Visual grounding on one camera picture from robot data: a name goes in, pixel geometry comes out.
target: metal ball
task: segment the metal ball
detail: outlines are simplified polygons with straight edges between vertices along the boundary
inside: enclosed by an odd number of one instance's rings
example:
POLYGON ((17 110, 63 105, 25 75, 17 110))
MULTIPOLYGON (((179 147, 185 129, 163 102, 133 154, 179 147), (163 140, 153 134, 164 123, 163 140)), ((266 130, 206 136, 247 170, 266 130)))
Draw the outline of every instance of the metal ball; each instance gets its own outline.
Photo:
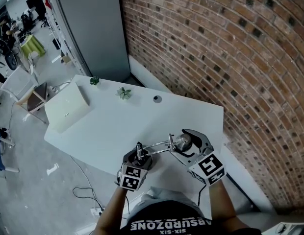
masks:
POLYGON ((185 151, 189 150, 191 146, 192 146, 191 137, 188 134, 184 133, 184 134, 177 136, 176 142, 175 142, 176 149, 178 149, 179 151, 185 152, 185 151))

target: white table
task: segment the white table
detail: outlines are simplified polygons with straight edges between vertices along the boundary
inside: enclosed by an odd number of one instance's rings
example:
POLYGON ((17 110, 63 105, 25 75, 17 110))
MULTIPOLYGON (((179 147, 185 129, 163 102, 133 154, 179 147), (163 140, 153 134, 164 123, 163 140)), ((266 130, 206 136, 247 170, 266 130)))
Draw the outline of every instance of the white table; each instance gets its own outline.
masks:
MULTIPOLYGON (((138 141, 145 145, 165 141, 169 133, 177 136, 181 129, 204 133, 216 151, 221 149, 223 108, 220 106, 108 80, 100 80, 97 88, 90 85, 89 77, 81 75, 76 75, 72 82, 77 83, 90 112, 61 134, 48 127, 44 139, 100 170, 116 175, 123 156, 138 141), (129 100, 116 96, 120 87, 131 90, 129 100), (153 101, 156 95, 162 97, 160 103, 153 101)), ((161 153, 154 159, 157 163, 146 179, 150 186, 199 191, 202 183, 193 179, 170 153, 161 153)))

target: concrete floor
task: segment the concrete floor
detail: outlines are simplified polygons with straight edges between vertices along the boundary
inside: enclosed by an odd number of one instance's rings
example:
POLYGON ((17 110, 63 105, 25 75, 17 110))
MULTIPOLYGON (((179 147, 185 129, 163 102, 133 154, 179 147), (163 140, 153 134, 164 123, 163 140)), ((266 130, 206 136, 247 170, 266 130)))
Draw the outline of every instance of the concrete floor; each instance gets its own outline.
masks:
MULTIPOLYGON (((51 42, 49 29, 36 27, 33 33, 47 50, 36 65, 40 82, 55 86, 72 79, 77 73, 74 67, 61 64, 60 59, 52 63, 59 51, 51 42)), ((3 94, 0 101, 0 126, 8 128, 13 100, 3 94)), ((36 114, 47 120, 43 108, 36 114)), ((16 146, 6 148, 2 160, 20 173, 0 172, 6 177, 0 178, 0 235, 88 235, 95 226, 98 218, 90 212, 94 201, 75 198, 72 193, 74 187, 88 187, 86 178, 69 155, 44 141, 46 129, 47 125, 13 107, 10 134, 16 146), (55 164, 57 169, 48 175, 55 164)), ((77 162, 105 207, 116 188, 115 176, 77 162)), ((250 204, 244 195, 227 178, 224 182, 235 208, 248 211, 250 204)), ((81 192, 82 196, 90 194, 81 192)), ((197 195, 188 197, 198 200, 197 195)), ((136 192, 129 192, 128 198, 130 208, 140 201, 136 192)), ((208 190, 202 193, 201 210, 210 218, 208 190)))

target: succulent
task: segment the succulent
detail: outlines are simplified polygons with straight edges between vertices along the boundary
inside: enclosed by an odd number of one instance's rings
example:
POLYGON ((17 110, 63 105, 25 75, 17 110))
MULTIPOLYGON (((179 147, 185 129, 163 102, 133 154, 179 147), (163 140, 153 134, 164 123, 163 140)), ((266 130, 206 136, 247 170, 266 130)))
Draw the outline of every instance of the succulent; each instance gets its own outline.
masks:
POLYGON ((131 90, 125 90, 124 87, 119 88, 117 90, 117 95, 122 99, 129 99, 131 97, 130 95, 131 90))
POLYGON ((99 83, 100 79, 97 76, 91 77, 90 84, 97 85, 99 83))

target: white laptop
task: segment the white laptop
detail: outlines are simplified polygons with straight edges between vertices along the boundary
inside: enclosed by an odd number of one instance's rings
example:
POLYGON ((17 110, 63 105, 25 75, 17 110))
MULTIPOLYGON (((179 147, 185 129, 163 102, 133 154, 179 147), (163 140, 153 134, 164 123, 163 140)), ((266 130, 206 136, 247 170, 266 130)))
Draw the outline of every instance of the white laptop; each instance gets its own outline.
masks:
POLYGON ((63 133, 89 112, 89 105, 84 100, 78 85, 70 83, 45 105, 50 127, 63 133))

